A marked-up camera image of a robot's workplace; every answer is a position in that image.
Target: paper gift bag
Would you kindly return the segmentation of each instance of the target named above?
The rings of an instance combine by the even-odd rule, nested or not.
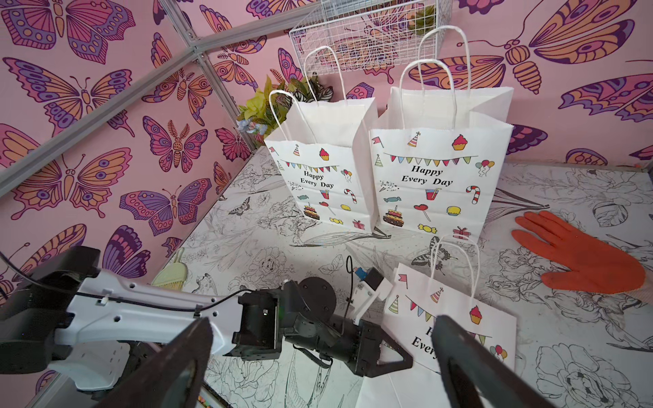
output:
[[[418,60],[404,74],[411,66],[426,62],[441,66],[454,83],[449,68],[437,59]],[[476,242],[513,126],[474,111],[468,112],[466,122],[459,122],[457,101],[465,98],[460,95],[464,92],[447,92],[451,116],[446,129],[408,127],[402,120],[399,129],[389,125],[390,129],[370,131],[377,203],[384,223]],[[440,104],[429,107],[432,112],[440,109]],[[400,99],[402,112],[405,106]]]
[[[437,254],[439,244],[434,249],[433,254]],[[463,254],[471,273],[469,257]],[[436,263],[436,260],[431,261],[432,272]],[[365,378],[357,408],[449,406],[431,340],[438,315],[450,316],[499,361],[510,369],[515,368],[517,319],[474,299],[479,269],[476,278],[471,276],[472,296],[467,296],[406,265],[397,267],[381,326],[413,356],[413,367],[373,379]],[[381,361],[396,360],[394,354],[387,347],[382,348]]]
[[[316,221],[371,233],[378,218],[368,136],[378,119],[375,99],[305,103],[276,90],[270,105],[276,93],[294,103],[265,144],[298,209]]]
[[[435,35],[438,31],[447,29],[455,30],[460,34],[465,44],[466,53],[466,60],[461,57],[442,59],[452,71],[455,87],[462,89],[467,85],[466,91],[458,92],[456,122],[467,123],[470,112],[486,114],[491,118],[505,122],[514,89],[511,87],[492,87],[495,85],[492,82],[493,75],[489,76],[489,81],[483,81],[485,87],[471,88],[473,78],[479,77],[479,74],[486,72],[486,69],[491,69],[493,61],[487,57],[471,57],[467,37],[460,28],[453,25],[443,25],[429,31],[419,44],[417,56],[420,56],[422,45],[428,37]],[[453,106],[449,102],[451,100],[451,93],[448,90],[450,82],[446,70],[435,63],[426,63],[419,65],[417,69],[411,69],[409,75],[412,79],[420,81],[422,89],[408,90],[397,87],[390,89],[388,109],[384,113],[389,124],[388,129],[403,128],[400,101],[404,104],[407,127],[447,128],[453,115]],[[425,89],[424,80],[442,89]]]

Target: yellow brush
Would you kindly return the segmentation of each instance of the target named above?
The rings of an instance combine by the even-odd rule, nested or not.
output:
[[[183,283],[188,276],[186,264],[180,262],[183,255],[183,248],[179,248],[173,255],[173,258],[159,272],[152,281],[152,286],[159,288],[171,289],[181,292]]]

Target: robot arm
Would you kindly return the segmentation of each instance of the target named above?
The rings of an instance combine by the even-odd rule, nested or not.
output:
[[[129,352],[118,341],[169,343],[203,317],[213,334],[212,354],[275,359],[285,338],[322,359],[343,361],[360,376],[412,366],[410,354],[379,325],[334,315],[335,292],[319,277],[220,298],[132,282],[98,269],[99,255],[74,247],[32,271],[38,284],[18,285],[0,307],[1,374],[51,367],[79,389],[112,388]],[[382,342],[404,360],[378,365]]]

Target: paper bag handle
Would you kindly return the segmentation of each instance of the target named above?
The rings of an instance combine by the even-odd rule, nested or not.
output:
[[[444,239],[446,236],[452,236],[453,234],[445,234],[442,237],[440,237],[440,241],[431,248],[431,279],[433,279],[433,275],[436,272],[436,264],[438,263],[438,253],[440,252],[440,245],[449,245],[451,247],[458,248],[463,255],[465,255],[465,258],[467,259],[467,263],[470,266],[470,283],[471,283],[471,295],[470,295],[470,309],[471,309],[471,303],[474,300],[474,294],[476,293],[476,286],[479,284],[479,277],[481,276],[481,250],[479,249],[479,246],[476,245],[473,242],[470,242],[470,244],[474,245],[476,248],[476,253],[478,254],[479,257],[479,264],[478,267],[476,268],[476,278],[474,278],[474,269],[471,267],[471,261],[470,257],[467,255],[467,252],[465,252],[464,249],[462,249],[459,245],[456,245],[455,243],[451,242],[444,242]]]
[[[456,115],[458,114],[458,103],[456,102],[456,90],[454,89],[453,85],[453,76],[451,75],[451,71],[449,70],[449,67],[446,66],[442,61],[439,59],[418,59],[416,61],[411,62],[410,64],[406,65],[406,68],[404,69],[401,78],[399,79],[399,105],[402,111],[402,127],[405,129],[406,128],[406,117],[404,115],[404,96],[402,95],[402,88],[404,85],[404,76],[408,72],[410,68],[412,68],[415,65],[419,65],[419,76],[422,76],[422,67],[421,64],[426,64],[426,63],[436,63],[438,64],[443,70],[447,71],[447,75],[449,75],[449,83],[451,84],[451,97],[453,99],[453,119],[451,121],[451,128],[455,129],[456,128]]]
[[[277,117],[277,112],[274,111],[274,105],[272,104],[272,96],[275,93],[282,93],[282,94],[286,95],[287,97],[292,98],[293,102],[295,103],[295,106],[297,106],[297,110],[299,111],[299,115],[304,120],[304,123],[308,127],[308,130],[311,131],[311,134],[313,135],[313,140],[315,141],[315,143],[317,143],[317,137],[315,137],[315,132],[313,132],[313,129],[311,129],[311,125],[308,124],[308,121],[306,120],[306,117],[304,116],[304,113],[300,109],[299,102],[297,101],[297,98],[295,98],[295,96],[290,92],[286,92],[286,91],[284,91],[282,89],[275,89],[272,92],[270,92],[270,96],[268,97],[268,102],[270,103],[270,110],[272,111],[272,115],[274,116],[274,120],[277,121],[277,125],[279,125],[279,129],[281,129],[281,132],[283,133],[284,139],[290,140],[290,139],[288,139],[288,135],[283,130],[283,127],[281,126],[281,123],[279,122],[279,117]]]
[[[308,89],[311,90],[311,94],[315,99],[315,103],[317,103],[317,105],[320,106],[319,101],[317,100],[317,96],[315,95],[315,91],[313,90],[313,87],[311,87],[311,81],[308,79],[309,77],[308,77],[308,71],[306,70],[306,62],[308,61],[308,58],[311,55],[313,55],[314,53],[320,50],[329,50],[333,54],[333,58],[336,60],[336,66],[338,66],[338,75],[340,75],[340,85],[342,86],[342,96],[343,98],[345,98],[345,106],[349,106],[349,102],[347,101],[347,92],[345,91],[345,80],[342,79],[342,70],[340,68],[340,62],[338,61],[338,55],[333,50],[333,48],[329,47],[328,45],[323,45],[322,47],[314,49],[313,51],[306,54],[306,58],[304,58],[304,75],[306,76],[306,84],[308,85]]]
[[[417,58],[420,58],[420,55],[422,54],[422,45],[424,44],[424,41],[432,36],[433,34],[437,33],[438,31],[442,30],[455,30],[458,31],[458,34],[462,37],[462,41],[465,43],[465,56],[467,57],[467,90],[471,91],[471,57],[470,57],[470,44],[467,42],[467,36],[465,35],[465,32],[461,30],[459,27],[456,27],[455,25],[443,25],[441,27],[438,27],[436,29],[433,29],[426,33],[424,38],[419,43],[419,47],[417,47]],[[424,90],[424,78],[422,78],[422,70],[419,70],[419,79],[422,82],[422,90]]]

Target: candy cane print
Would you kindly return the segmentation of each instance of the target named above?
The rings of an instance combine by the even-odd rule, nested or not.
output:
[[[350,190],[350,189],[345,189],[345,194],[350,194],[350,195],[351,195],[351,199],[354,201],[354,204],[356,204],[356,196],[354,195],[354,193],[352,192],[352,190]]]
[[[476,203],[478,203],[478,201],[479,201],[479,197],[481,196],[481,189],[478,188],[478,187],[475,186],[475,185],[470,185],[469,187],[467,187],[467,190],[466,190],[466,191],[467,191],[468,193],[471,193],[471,192],[473,191],[473,192],[474,192],[474,198],[471,200],[471,203],[472,203],[472,204],[476,204]]]

